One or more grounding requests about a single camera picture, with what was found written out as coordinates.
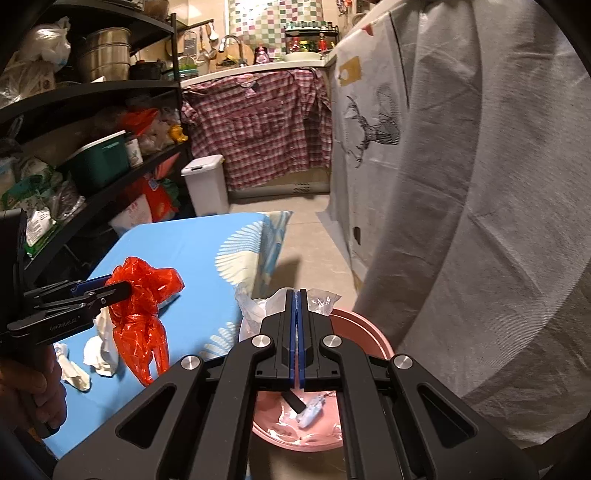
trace white trash can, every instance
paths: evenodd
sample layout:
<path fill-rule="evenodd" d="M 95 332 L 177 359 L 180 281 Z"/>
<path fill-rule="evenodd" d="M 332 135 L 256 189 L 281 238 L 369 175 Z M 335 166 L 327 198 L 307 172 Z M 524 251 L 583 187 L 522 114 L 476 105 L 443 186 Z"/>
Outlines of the white trash can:
<path fill-rule="evenodd" d="M 221 155 L 210 155 L 195 158 L 181 170 L 198 217 L 230 211 L 222 162 Z"/>

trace crumpled paper towel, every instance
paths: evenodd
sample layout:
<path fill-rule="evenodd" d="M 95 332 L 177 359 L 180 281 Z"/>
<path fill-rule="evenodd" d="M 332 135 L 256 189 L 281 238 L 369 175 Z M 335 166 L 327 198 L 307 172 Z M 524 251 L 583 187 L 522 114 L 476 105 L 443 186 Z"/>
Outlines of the crumpled paper towel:
<path fill-rule="evenodd" d="M 65 343 L 54 343 L 53 348 L 56 351 L 57 362 L 61 367 L 61 379 L 80 391 L 88 392 L 90 390 L 90 375 L 68 360 L 68 346 Z"/>
<path fill-rule="evenodd" d="M 119 352 L 113 340 L 113 323 L 109 307 L 100 310 L 95 318 L 95 326 L 98 335 L 86 342 L 83 362 L 94 367 L 99 375 L 112 377 L 119 365 Z"/>

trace table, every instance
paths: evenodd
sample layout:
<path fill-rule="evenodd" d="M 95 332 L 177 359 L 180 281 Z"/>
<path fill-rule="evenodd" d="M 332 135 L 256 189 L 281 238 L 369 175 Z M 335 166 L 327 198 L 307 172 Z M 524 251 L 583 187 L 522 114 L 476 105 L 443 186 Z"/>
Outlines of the table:
<path fill-rule="evenodd" d="M 232 213 L 140 225 L 117 242 L 90 278 L 111 273 L 132 255 L 153 267 L 176 268 L 185 289 L 160 311 L 171 364 L 190 353 L 205 358 L 224 355 L 237 338 L 242 319 L 235 286 L 244 282 L 253 297 L 264 294 L 290 216 L 291 212 Z M 46 439 L 58 458 L 143 388 L 121 359 L 112 378 L 83 364 L 84 345 L 95 335 L 91 329 L 63 341 L 70 360 L 90 374 L 92 386 L 83 393 L 66 384 L 68 418 L 59 432 Z"/>

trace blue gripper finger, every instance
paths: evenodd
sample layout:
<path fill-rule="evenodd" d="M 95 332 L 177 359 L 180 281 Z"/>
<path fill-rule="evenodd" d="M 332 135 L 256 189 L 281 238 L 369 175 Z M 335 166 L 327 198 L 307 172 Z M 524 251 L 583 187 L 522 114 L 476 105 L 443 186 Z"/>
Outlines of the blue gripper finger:
<path fill-rule="evenodd" d="M 291 296 L 291 316 L 290 316 L 290 385 L 295 388 L 296 384 L 296 348 L 297 348 L 297 303 L 295 291 Z"/>
<path fill-rule="evenodd" d="M 304 353 L 305 341 L 304 341 L 304 325 L 302 324 L 301 319 L 301 312 L 302 312 L 302 304 L 301 304 L 301 294 L 297 292 L 295 294 L 295 302 L 296 302 L 296 313 L 297 313 L 297 352 L 298 352 L 298 366 L 299 366 L 299 378 L 300 378 L 300 388 L 304 388 L 306 383 L 306 355 Z"/>

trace finger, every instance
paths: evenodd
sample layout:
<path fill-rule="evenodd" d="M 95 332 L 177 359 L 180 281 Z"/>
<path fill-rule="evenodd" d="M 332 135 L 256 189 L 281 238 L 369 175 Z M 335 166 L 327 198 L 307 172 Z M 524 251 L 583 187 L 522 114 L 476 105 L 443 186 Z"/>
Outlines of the finger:
<path fill-rule="evenodd" d="M 46 423 L 49 420 L 55 419 L 63 414 L 66 409 L 66 388 L 63 384 L 59 387 L 51 398 L 49 398 L 41 407 L 39 407 L 35 414 L 40 422 Z"/>
<path fill-rule="evenodd" d="M 52 429 L 57 429 L 64 424 L 67 417 L 67 407 L 66 407 L 66 400 L 64 399 L 63 408 L 59 410 L 59 412 L 50 419 L 47 423 Z"/>
<path fill-rule="evenodd" d="M 42 348 L 42 356 L 43 356 L 43 374 L 47 377 L 50 373 L 53 372 L 53 369 L 56 366 L 56 350 L 53 348 L 53 345 L 47 345 Z"/>
<path fill-rule="evenodd" d="M 47 400 L 49 400 L 56 393 L 57 389 L 61 385 L 61 367 L 57 364 L 53 371 L 46 375 L 47 388 L 41 394 L 35 395 L 35 403 L 38 407 L 42 406 Z"/>
<path fill-rule="evenodd" d="M 11 430 L 16 427 L 28 430 L 30 427 L 31 422 L 22 409 L 17 391 L 2 384 L 0 384 L 0 416 L 4 418 Z"/>
<path fill-rule="evenodd" d="M 47 380 L 41 372 L 9 358 L 0 359 L 0 382 L 32 394 L 43 393 L 47 388 Z"/>

